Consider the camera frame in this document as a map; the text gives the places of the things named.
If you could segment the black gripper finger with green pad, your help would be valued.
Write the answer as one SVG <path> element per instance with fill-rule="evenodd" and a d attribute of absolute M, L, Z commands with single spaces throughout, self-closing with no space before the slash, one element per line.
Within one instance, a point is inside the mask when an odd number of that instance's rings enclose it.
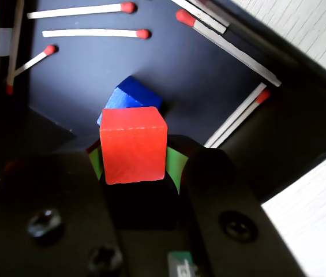
<path fill-rule="evenodd" d="M 0 276 L 127 276 L 85 151 L 10 162 L 0 179 Z"/>
<path fill-rule="evenodd" d="M 169 135 L 168 146 L 188 157 L 180 194 L 209 276 L 304 275 L 224 151 L 183 135 Z"/>

